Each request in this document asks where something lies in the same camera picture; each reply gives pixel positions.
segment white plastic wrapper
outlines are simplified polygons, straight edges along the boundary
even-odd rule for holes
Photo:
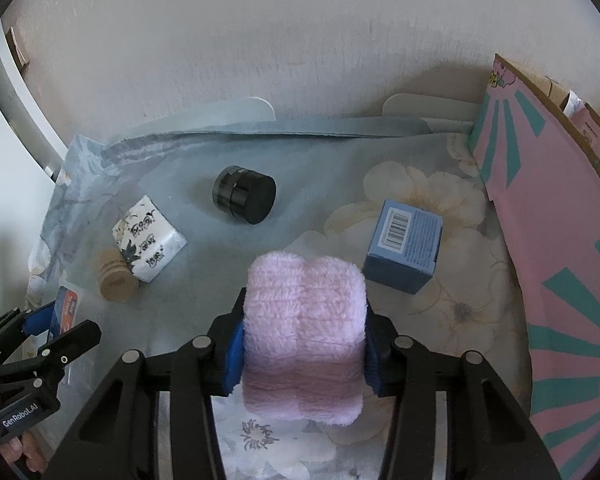
[[[147,195],[126,212],[112,232],[133,275],[147,283],[187,243]]]

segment cork stopper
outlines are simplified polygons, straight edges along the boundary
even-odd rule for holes
[[[138,288],[138,279],[117,249],[107,249],[98,255],[96,275],[100,295],[107,301],[126,301]]]

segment flower center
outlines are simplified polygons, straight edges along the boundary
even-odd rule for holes
[[[278,438],[273,438],[271,435],[273,430],[269,424],[261,425],[257,424],[255,420],[251,419],[247,422],[242,423],[242,433],[240,436],[244,442],[244,450],[249,449],[268,449],[269,444],[273,444],[278,441]]]
[[[452,309],[454,311],[454,318],[458,323],[468,322],[474,313],[471,305],[466,303],[456,303]]]

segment textured wall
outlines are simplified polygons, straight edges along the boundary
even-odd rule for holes
[[[496,51],[600,111],[589,0],[15,0],[13,23],[65,141],[253,95],[287,117],[377,114],[405,90],[477,102]]]

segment cardboard box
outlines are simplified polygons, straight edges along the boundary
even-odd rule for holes
[[[362,273],[373,282],[416,294],[433,276],[441,236],[441,216],[385,200]]]

